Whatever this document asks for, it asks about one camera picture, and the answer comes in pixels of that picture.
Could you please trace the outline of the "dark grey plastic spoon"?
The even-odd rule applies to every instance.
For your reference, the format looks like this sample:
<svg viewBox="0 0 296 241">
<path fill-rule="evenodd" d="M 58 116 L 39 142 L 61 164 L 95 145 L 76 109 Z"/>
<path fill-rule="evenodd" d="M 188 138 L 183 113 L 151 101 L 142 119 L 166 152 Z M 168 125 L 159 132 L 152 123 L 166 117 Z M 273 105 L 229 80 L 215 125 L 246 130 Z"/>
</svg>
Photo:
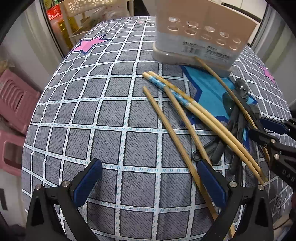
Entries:
<svg viewBox="0 0 296 241">
<path fill-rule="evenodd" d="M 249 90 L 248 90 L 248 87 L 247 87 L 247 84 L 245 83 L 245 81 L 241 78 L 238 78 L 236 80 L 234 86 L 235 86 L 234 90 L 239 94 L 239 96 L 245 102 L 247 102 L 249 99 Z M 236 137 L 239 140 L 239 142 L 241 142 L 241 143 L 243 143 L 243 131 L 245 129 L 246 124 L 247 124 L 247 121 L 245 120 L 243 113 L 241 113 L 239 110 L 238 120 L 236 123 L 237 133 L 234 137 Z M 235 175 L 237 182 L 241 181 L 242 162 L 240 161 L 240 158 L 235 153 L 233 153 L 233 155 L 232 155 L 229 173 L 232 175 Z"/>
</svg>

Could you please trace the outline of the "dark green plastic spoon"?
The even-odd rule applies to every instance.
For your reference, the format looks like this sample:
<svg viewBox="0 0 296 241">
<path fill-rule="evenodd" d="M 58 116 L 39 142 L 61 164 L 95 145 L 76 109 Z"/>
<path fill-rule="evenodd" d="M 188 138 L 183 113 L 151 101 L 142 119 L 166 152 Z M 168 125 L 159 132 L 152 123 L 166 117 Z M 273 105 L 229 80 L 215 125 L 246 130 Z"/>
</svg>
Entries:
<svg viewBox="0 0 296 241">
<path fill-rule="evenodd" d="M 223 94 L 222 101 L 223 101 L 223 105 L 226 110 L 226 113 L 230 117 L 226 125 L 226 128 L 235 136 L 237 133 L 236 123 L 237 123 L 238 114 L 239 114 L 238 107 L 236 106 L 235 102 L 232 100 L 232 98 L 228 93 Z M 218 145 L 215 151 L 213 152 L 213 155 L 211 156 L 211 161 L 214 164 L 217 164 L 219 162 L 227 146 L 227 144 L 224 143 L 224 141 L 221 138 L 219 138 L 218 141 L 219 141 Z"/>
</svg>

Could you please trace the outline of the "dark plastic utensil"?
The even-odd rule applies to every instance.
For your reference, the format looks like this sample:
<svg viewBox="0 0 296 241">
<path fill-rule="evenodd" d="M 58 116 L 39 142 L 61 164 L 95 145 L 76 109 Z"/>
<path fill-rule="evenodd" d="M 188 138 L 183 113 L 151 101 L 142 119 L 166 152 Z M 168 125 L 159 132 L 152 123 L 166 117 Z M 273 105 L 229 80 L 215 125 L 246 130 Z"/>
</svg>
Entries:
<svg viewBox="0 0 296 241">
<path fill-rule="evenodd" d="M 211 158 L 215 149 L 217 148 L 218 143 L 219 143 L 219 141 L 217 139 L 212 139 L 210 142 L 208 142 L 204 145 L 204 149 L 205 149 L 209 159 Z M 192 158 L 195 162 L 199 161 L 202 158 L 199 150 L 196 150 L 192 153 Z"/>
</svg>

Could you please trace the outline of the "pink plastic stool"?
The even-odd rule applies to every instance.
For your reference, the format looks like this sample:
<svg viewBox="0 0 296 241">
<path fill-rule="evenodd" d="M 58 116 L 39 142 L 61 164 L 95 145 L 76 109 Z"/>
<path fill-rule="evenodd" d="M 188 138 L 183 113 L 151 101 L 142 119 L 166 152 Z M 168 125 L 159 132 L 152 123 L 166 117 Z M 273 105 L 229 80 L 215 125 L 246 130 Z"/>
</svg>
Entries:
<svg viewBox="0 0 296 241">
<path fill-rule="evenodd" d="M 41 93 L 10 70 L 1 75 L 1 116 L 22 135 L 26 135 Z M 1 169 L 14 176 L 21 175 L 22 166 L 4 157 L 6 144 L 23 147 L 25 138 L 1 130 Z"/>
</svg>

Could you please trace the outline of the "grey checked tablecloth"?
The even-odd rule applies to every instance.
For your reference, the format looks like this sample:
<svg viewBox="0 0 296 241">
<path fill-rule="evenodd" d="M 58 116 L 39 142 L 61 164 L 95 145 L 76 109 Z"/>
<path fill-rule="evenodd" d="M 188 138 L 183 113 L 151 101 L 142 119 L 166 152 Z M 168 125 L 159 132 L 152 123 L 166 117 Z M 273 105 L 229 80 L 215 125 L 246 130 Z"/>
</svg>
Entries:
<svg viewBox="0 0 296 241">
<path fill-rule="evenodd" d="M 197 150 L 167 95 L 142 77 L 154 71 L 228 121 L 224 88 L 206 72 L 154 61 L 155 19 L 104 21 L 58 66 L 35 108 L 22 163 L 25 210 L 35 186 L 71 181 L 95 158 L 97 180 L 78 211 L 98 240 L 201 240 L 214 220 L 147 87 L 191 157 Z"/>
</svg>

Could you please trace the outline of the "beige utensil holder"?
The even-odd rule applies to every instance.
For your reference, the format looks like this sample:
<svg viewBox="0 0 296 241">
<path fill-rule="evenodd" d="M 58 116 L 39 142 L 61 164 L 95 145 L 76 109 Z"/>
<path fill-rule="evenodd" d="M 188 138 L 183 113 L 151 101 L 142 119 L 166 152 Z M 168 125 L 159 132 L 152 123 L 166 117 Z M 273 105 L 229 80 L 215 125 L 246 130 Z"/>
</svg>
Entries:
<svg viewBox="0 0 296 241">
<path fill-rule="evenodd" d="M 202 67 L 226 78 L 247 45 L 253 19 L 213 1 L 156 1 L 152 56 L 166 64 Z"/>
</svg>

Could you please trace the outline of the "beige perforated storage cart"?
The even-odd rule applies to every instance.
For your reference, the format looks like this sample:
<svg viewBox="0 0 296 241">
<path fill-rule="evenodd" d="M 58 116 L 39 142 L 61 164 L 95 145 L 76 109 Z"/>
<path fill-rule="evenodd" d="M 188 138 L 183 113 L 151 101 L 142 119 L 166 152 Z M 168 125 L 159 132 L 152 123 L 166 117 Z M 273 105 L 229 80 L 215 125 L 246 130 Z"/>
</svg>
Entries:
<svg viewBox="0 0 296 241">
<path fill-rule="evenodd" d="M 134 15 L 133 1 L 62 1 L 59 6 L 73 45 L 101 21 Z M 77 15 L 81 15 L 81 27 L 73 31 L 69 18 Z"/>
</svg>

